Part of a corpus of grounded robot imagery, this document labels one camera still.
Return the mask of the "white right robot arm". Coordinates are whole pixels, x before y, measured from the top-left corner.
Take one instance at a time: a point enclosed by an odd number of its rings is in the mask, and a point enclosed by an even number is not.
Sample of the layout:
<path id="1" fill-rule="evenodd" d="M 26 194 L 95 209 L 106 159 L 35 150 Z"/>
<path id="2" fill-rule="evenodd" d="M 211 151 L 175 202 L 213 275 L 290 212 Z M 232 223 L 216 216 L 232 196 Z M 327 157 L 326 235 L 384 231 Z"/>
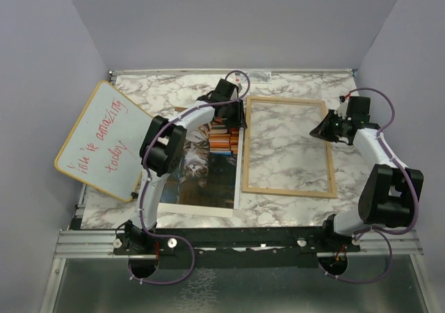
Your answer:
<path id="1" fill-rule="evenodd" d="M 424 176 L 409 168 L 390 148 L 383 127 L 371 122 L 368 97 L 346 95 L 340 106 L 330 109 L 310 136 L 329 143 L 355 147 L 371 169 L 358 205 L 328 217 L 319 234 L 321 246 L 335 251 L 345 236 L 368 230 L 402 235 L 409 232 L 419 215 Z"/>

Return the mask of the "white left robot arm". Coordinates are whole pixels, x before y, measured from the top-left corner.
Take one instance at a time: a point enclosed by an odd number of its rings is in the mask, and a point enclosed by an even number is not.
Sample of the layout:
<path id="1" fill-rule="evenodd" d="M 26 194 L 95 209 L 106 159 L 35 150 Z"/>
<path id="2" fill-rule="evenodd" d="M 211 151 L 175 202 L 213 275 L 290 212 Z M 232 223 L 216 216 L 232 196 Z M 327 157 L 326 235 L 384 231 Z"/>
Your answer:
<path id="1" fill-rule="evenodd" d="M 243 98 L 251 86 L 240 93 L 239 84 L 220 79 L 216 88 L 202 95 L 181 113 L 172 118 L 156 116 L 152 119 L 140 147 L 143 177 L 138 194 L 135 214 L 122 224 L 124 232 L 117 234 L 113 242 L 116 255 L 128 255 L 131 250 L 138 254 L 155 249 L 165 239 L 185 243 L 191 252 L 191 243 L 177 235 L 157 234 L 155 227 L 161 194 L 168 177 L 178 167 L 182 158 L 186 137 L 200 126 L 222 118 L 235 127 L 244 127 Z"/>

